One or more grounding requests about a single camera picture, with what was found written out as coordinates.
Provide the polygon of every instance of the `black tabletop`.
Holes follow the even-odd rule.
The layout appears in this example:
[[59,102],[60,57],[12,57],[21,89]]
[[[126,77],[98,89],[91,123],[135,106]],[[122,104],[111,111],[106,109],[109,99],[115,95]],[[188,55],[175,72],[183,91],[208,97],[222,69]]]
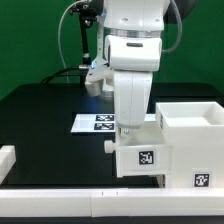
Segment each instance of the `black tabletop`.
[[[209,85],[153,84],[148,112],[155,111],[156,102],[181,101],[224,103],[223,96]],[[116,178],[115,156],[104,152],[104,141],[113,140],[114,134],[71,134],[73,121],[79,113],[114,113],[113,99],[91,98],[78,84],[22,85],[4,98],[0,102],[0,144],[15,145],[16,164],[0,188],[157,187],[155,179],[146,176]],[[26,219],[10,220],[10,223],[26,222]],[[150,220],[154,223],[187,223],[184,217],[119,220],[121,223],[148,223]],[[200,220],[203,223],[221,221],[219,217],[195,217],[194,223]],[[42,219],[41,223],[54,221]],[[79,221],[63,219],[61,223]],[[117,221],[116,218],[82,219],[86,223]]]

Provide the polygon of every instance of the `white block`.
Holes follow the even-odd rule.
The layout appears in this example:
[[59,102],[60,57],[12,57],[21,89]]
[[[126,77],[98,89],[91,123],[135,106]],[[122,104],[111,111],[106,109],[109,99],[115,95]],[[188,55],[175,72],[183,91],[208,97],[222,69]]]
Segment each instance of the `white block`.
[[15,147],[3,146],[0,149],[0,184],[3,182],[8,172],[16,161]]

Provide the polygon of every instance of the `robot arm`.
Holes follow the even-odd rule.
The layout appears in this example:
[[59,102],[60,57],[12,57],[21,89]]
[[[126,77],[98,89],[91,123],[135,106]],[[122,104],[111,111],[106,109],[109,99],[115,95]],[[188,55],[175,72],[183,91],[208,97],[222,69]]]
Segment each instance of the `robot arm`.
[[[178,7],[195,2],[179,1]],[[102,80],[110,80],[116,124],[124,133],[131,133],[145,119],[152,73],[160,64],[164,16],[167,10],[166,16],[173,16],[170,0],[92,0],[89,4],[100,17],[98,56],[87,75],[86,87],[91,95],[99,95]],[[181,12],[182,17],[189,13]]]

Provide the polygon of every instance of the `black cable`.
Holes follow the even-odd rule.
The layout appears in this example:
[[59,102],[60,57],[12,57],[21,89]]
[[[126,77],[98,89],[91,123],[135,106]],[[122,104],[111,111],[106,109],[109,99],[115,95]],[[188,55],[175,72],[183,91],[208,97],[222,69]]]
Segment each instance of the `black cable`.
[[69,71],[77,71],[77,70],[79,70],[79,67],[78,67],[78,66],[60,70],[60,71],[54,73],[53,75],[48,76],[48,77],[46,77],[45,79],[43,79],[43,80],[41,81],[41,84],[49,83],[52,79],[54,79],[54,78],[56,78],[56,77],[60,77],[60,76],[63,76],[63,77],[70,76],[69,74],[67,74],[67,75],[63,75],[63,74],[64,74],[65,72],[69,72]]

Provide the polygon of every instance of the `green backdrop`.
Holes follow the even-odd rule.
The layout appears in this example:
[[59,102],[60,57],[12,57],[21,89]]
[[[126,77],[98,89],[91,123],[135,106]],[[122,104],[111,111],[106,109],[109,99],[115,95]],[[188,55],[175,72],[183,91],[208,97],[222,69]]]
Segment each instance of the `green backdrop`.
[[[74,0],[0,0],[0,99],[17,86],[38,83],[62,69],[57,28]],[[200,0],[183,21],[180,47],[164,55],[155,82],[210,83],[224,93],[224,0]],[[175,41],[177,28],[166,26],[164,47]],[[92,58],[96,28],[88,30]],[[78,16],[67,16],[62,46],[68,66],[81,63]]]

